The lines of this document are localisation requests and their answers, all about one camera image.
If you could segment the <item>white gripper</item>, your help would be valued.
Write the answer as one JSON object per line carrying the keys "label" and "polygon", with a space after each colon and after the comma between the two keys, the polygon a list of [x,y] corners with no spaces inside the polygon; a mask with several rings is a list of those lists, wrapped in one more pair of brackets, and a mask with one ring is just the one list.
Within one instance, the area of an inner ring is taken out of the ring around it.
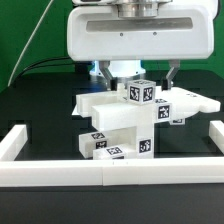
{"label": "white gripper", "polygon": [[67,51],[75,61],[98,60],[107,89],[117,90],[109,61],[170,60],[161,89],[170,90],[179,60],[206,59],[214,50],[212,3],[164,3],[154,17],[122,18],[115,4],[81,5],[67,24]]}

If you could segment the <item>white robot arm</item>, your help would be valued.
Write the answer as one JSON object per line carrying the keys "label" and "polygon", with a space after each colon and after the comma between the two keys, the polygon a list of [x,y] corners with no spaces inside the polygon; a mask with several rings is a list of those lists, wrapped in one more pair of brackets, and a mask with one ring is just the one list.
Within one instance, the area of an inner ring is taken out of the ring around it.
{"label": "white robot arm", "polygon": [[142,74],[145,60],[167,60],[171,80],[182,60],[214,50],[219,0],[72,0],[67,51],[93,61],[93,75],[111,81]]}

